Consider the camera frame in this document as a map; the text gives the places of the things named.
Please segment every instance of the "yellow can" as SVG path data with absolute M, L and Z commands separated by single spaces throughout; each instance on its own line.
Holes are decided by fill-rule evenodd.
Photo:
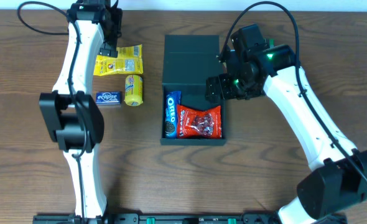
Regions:
M 128 106 L 139 106 L 143 103 L 142 78 L 139 75 L 127 76 L 124 102 L 126 102 Z

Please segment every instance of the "oreo package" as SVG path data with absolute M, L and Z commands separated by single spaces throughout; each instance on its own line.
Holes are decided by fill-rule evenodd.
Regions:
M 181 101 L 181 91 L 172 91 L 167 94 L 165 102 L 165 137 L 169 139 L 177 138 L 178 111 L 177 105 Z

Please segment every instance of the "can lid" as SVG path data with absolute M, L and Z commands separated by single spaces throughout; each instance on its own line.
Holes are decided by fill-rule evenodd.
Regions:
M 139 106 L 143 103 L 142 97 L 138 95 L 128 95 L 124 98 L 124 102 L 128 106 Z

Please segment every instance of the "snack package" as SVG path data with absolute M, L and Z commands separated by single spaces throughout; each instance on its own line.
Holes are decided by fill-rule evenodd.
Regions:
M 192 136 L 222 138 L 221 106 L 207 111 L 197 111 L 178 105 L 178 114 L 178 138 Z
M 142 44 L 133 47 L 117 47 L 117 58 L 97 55 L 94 75 L 142 74 Z
M 180 104 L 181 91 L 172 91 L 167 94 L 165 102 L 165 137 L 169 139 L 177 138 L 178 113 L 177 105 Z

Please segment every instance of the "black box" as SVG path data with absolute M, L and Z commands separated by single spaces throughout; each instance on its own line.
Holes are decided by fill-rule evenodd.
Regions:
M 219 54 L 217 35 L 166 35 L 163 68 L 163 120 L 160 143 L 176 146 L 222 146 L 226 143 L 225 102 L 210 103 L 205 99 L 208 77 L 223 73 L 216 56 Z M 181 105 L 205 111 L 221 105 L 221 139 L 203 137 L 167 139 L 164 132 L 165 97 L 171 91 L 181 91 Z

